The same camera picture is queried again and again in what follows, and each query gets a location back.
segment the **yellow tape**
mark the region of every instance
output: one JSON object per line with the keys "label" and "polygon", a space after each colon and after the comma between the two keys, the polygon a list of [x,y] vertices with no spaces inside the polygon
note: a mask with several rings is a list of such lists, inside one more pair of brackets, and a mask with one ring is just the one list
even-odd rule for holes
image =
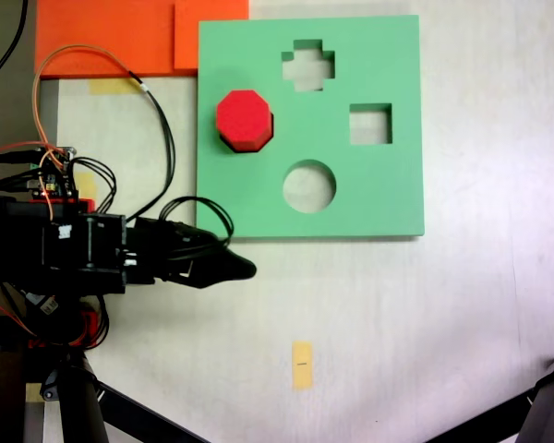
{"label": "yellow tape", "polygon": [[97,187],[93,173],[74,172],[74,180],[80,198],[96,200]]}
{"label": "yellow tape", "polygon": [[141,89],[133,78],[91,78],[90,95],[127,95],[140,94]]}
{"label": "yellow tape", "polygon": [[309,389],[312,387],[312,343],[309,341],[294,341],[292,348],[294,371],[294,389]]}
{"label": "yellow tape", "polygon": [[39,393],[41,390],[41,383],[27,383],[27,403],[43,403],[43,397]]}

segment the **red octagonal block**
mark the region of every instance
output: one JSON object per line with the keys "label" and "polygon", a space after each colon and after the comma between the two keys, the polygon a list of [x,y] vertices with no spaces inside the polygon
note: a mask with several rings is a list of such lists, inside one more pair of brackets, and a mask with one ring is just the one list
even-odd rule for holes
{"label": "red octagonal block", "polygon": [[254,90],[233,90],[218,104],[222,140],[234,152],[259,152],[273,137],[271,108]]}

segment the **metal pole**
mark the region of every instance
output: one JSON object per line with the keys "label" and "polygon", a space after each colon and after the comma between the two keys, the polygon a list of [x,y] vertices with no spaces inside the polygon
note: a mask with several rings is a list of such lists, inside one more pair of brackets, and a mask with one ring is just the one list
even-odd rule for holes
{"label": "metal pole", "polygon": [[76,367],[64,368],[57,392],[66,443],[109,443],[90,374]]}

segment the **circular hole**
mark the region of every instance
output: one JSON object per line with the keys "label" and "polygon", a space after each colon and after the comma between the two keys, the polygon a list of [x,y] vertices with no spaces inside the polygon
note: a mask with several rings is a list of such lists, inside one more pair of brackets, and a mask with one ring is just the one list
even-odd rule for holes
{"label": "circular hole", "polygon": [[334,174],[315,160],[296,163],[285,177],[283,196],[293,209],[314,213],[328,207],[336,193]]}

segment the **black cable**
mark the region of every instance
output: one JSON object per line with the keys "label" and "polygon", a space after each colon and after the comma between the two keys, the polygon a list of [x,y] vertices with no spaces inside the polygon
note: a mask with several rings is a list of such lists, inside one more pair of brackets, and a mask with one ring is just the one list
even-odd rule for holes
{"label": "black cable", "polygon": [[99,213],[102,213],[102,214],[106,213],[107,210],[109,210],[113,205],[114,196],[117,193],[117,180],[114,176],[113,171],[103,162],[99,162],[98,160],[91,159],[90,157],[74,158],[68,166],[69,176],[70,176],[72,188],[74,191],[78,191],[76,188],[76,182],[74,181],[75,164],[79,164],[81,166],[84,166],[92,170],[94,173],[99,175],[104,180],[104,182],[109,186],[109,189],[110,189],[109,194],[104,198],[101,205],[97,209],[97,212]]}
{"label": "black cable", "polygon": [[[136,74],[134,74],[131,71],[128,71],[128,74],[133,79],[135,79],[139,85],[143,85],[143,81]],[[173,137],[173,131],[171,130],[170,125],[168,124],[168,120],[166,119],[166,115],[164,114],[164,110],[162,106],[158,103],[156,98],[152,95],[152,93],[149,90],[145,89],[145,91],[146,91],[146,95],[148,95],[148,97],[150,98],[154,108],[156,109],[156,112],[160,117],[160,123],[163,129],[164,145],[166,147],[166,178],[164,180],[163,190],[160,192],[160,194],[158,194],[152,201],[150,201],[143,208],[138,210],[135,214],[129,216],[127,218],[128,222],[131,222],[132,220],[136,219],[144,212],[149,210],[151,207],[153,207],[156,203],[158,203],[158,201],[164,196],[164,194],[166,194],[166,191],[168,191],[168,188],[173,182],[173,178],[175,176],[176,147],[175,147],[175,138]]]}
{"label": "black cable", "polygon": [[14,299],[12,298],[10,291],[6,288],[6,286],[3,283],[0,283],[0,290],[2,291],[3,296],[8,301],[8,304],[10,305],[12,310],[15,311],[15,314],[17,315],[18,319],[22,321],[23,316],[20,314],[20,309],[18,309],[18,306],[15,303]]}
{"label": "black cable", "polygon": [[46,167],[43,167],[42,169],[37,168],[30,171],[25,171],[24,173],[2,178],[0,179],[0,191],[8,190],[10,186],[23,183],[33,178],[38,178],[40,175],[46,173],[48,173],[48,169]]}
{"label": "black cable", "polygon": [[160,212],[159,220],[166,221],[166,219],[168,218],[168,216],[173,210],[175,210],[177,207],[179,207],[180,205],[188,201],[197,201],[198,203],[202,203],[205,206],[207,206],[209,209],[211,209],[222,222],[223,227],[227,232],[227,236],[223,240],[218,240],[217,242],[212,243],[210,245],[182,247],[180,249],[171,250],[169,251],[168,257],[166,258],[168,260],[172,260],[172,261],[188,260],[193,258],[204,257],[210,254],[215,254],[218,252],[219,249],[224,249],[228,247],[230,245],[232,237],[234,236],[234,232],[235,232],[234,221],[232,220],[232,217],[230,217],[230,214],[228,214],[228,212],[215,201],[204,197],[186,196],[186,197],[175,198],[174,200],[167,203],[166,206],[164,206],[164,208]]}
{"label": "black cable", "polygon": [[101,344],[105,341],[107,335],[109,334],[109,314],[107,313],[107,307],[104,302],[104,297],[102,295],[97,295],[97,299],[99,300],[99,305],[101,306],[101,321],[99,322],[99,328],[97,329],[97,333],[94,338],[95,343],[85,347],[85,351],[101,346]]}
{"label": "black cable", "polygon": [[22,31],[25,29],[25,21],[27,20],[27,9],[29,8],[29,0],[22,1],[22,8],[20,10],[20,22],[18,23],[17,33],[15,34],[14,40],[10,43],[10,46],[6,50],[5,54],[0,59],[0,69],[6,64],[10,55],[14,52],[17,47]]}

